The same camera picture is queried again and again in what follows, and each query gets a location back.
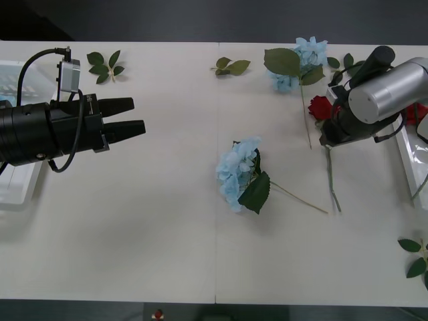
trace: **dark background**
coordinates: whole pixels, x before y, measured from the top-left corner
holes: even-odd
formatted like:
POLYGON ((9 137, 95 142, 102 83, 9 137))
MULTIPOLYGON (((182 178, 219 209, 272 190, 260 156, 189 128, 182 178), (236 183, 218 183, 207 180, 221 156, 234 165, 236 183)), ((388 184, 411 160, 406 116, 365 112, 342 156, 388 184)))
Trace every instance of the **dark background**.
MULTIPOLYGON (((428 0, 4 0, 1 13, 4 40, 294 43, 315 35, 330 43, 428 45, 428 0)), ((0 321, 150 320, 158 308, 165 321, 218 314, 245 321, 416 320, 396 308, 0 300, 0 321)), ((413 311, 428 316, 427 309, 413 311)))
MULTIPOLYGON (((76 41, 294 43, 296 37, 315 35, 318 40, 330 43, 428 44, 427 0, 28 0, 26 3, 76 41)), ((2 15, 8 19, 10 9, 2 9, 2 15)), ((28 26, 27 32, 33 29, 28 26)))

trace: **gray floor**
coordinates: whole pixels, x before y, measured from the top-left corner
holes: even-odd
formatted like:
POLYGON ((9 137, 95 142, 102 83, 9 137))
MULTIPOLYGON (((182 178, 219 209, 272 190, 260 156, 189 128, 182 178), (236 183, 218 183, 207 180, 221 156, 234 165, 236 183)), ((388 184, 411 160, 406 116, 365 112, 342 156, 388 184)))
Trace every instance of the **gray floor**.
MULTIPOLYGON (((165 321, 417 321, 396 308, 243 306, 0 300, 1 321, 143 321, 161 309, 165 321)), ((428 317, 427 309, 412 309, 428 317)))
MULTIPOLYGON (((428 45, 428 0, 28 0, 77 41, 226 41, 428 45)), ((0 300, 0 321, 411 321, 396 308, 203 306, 0 300)), ((413 309, 428 319, 427 309, 413 309)))

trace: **blue hydrangea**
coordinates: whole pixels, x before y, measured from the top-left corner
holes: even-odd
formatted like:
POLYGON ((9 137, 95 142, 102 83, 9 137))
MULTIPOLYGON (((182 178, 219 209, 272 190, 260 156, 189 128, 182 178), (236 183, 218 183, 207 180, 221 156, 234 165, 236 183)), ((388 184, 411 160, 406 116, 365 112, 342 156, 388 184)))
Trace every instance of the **blue hydrangea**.
POLYGON ((231 210, 241 211, 241 204, 238 199, 244 192, 252 176, 254 168, 255 150, 261 138, 251 137, 242 140, 239 144, 234 144, 229 152, 225 152, 220 157, 220 163, 215 172, 219 180, 220 193, 226 198, 231 210))
POLYGON ((299 88, 299 78, 298 77, 290 77, 284 75, 274 74, 271 71, 267 71, 269 77, 272 79, 272 84, 274 85, 274 90, 279 92, 291 92, 299 88))
POLYGON ((327 41, 316 42, 315 37, 309 41, 304 38, 296 39, 297 47, 294 51, 300 56, 300 66, 313 65, 327 66, 327 41))
MULTIPOLYGON (((316 42, 315 37, 311 37, 309 41, 304 38, 296 39, 297 47, 294 48, 300 57, 300 71, 306 74, 313 68, 319 65, 327 65, 327 41, 316 42)), ((291 92, 299 87, 298 77, 290 77, 277 75, 269 72, 270 78, 273 80, 274 89, 280 92, 291 92)))

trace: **red object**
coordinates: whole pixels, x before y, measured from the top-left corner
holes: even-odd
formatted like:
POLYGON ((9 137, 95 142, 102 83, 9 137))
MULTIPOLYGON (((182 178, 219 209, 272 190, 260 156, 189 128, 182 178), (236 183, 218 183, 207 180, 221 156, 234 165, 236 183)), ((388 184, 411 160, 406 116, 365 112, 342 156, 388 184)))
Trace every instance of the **red object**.
MULTIPOLYGON (((327 97, 315 96, 310 101, 309 114, 313 115, 317 120, 330 119, 332 113, 332 105, 328 101, 327 97)), ((413 105, 407 107, 407 125, 416 124, 416 117, 413 105)), ((417 104, 417 116, 419 121, 421 121, 425 115, 428 114, 428 107, 417 104)))
POLYGON ((157 311, 154 313, 154 317, 156 318, 156 320, 160 320, 160 319, 162 318, 162 316, 163 316, 163 312, 162 312, 162 310, 157 310, 157 311))
MULTIPOLYGON (((417 117, 419 122, 422 120, 422 118, 425 117, 425 115, 428 113, 428 107, 425 107, 424 105, 417 104, 417 117)), ((413 105, 407 107, 407 124, 408 125, 415 125, 416 124, 416 117, 415 117, 415 109, 413 105)))
POLYGON ((313 115, 317 120, 330 119, 332 114, 332 105, 327 97, 315 96, 310 101, 308 107, 309 114, 313 115))

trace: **table surface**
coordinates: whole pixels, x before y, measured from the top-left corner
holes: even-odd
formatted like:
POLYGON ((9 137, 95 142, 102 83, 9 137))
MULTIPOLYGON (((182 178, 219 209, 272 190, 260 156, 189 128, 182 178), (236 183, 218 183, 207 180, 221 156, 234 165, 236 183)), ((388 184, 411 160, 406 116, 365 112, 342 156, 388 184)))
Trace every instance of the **table surface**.
MULTIPOLYGON (((0 42, 0 58, 64 45, 0 42)), ((283 45, 70 45, 84 93, 134 98, 135 110, 108 121, 144 119, 147 133, 81 152, 61 175, 44 165, 28 209, 0 213, 0 298, 428 306, 421 278, 405 277, 414 256, 397 243, 427 237, 428 221, 412 207, 395 139, 332 151, 338 214, 311 117, 308 146, 300 93, 274 92, 266 76, 263 50, 283 45), (85 55, 118 49, 123 76, 95 85, 85 55), (250 68, 218 79, 209 68, 222 56, 250 68), (260 215, 229 210, 215 166, 233 140, 254 135, 272 180, 329 215, 275 188, 260 215)), ((395 64, 428 57, 428 47, 393 48, 395 64)), ((329 45, 328 55, 358 61, 373 49, 329 45)), ((39 65, 54 76, 58 59, 39 65)), ((304 88, 306 105, 324 95, 325 74, 304 88)))

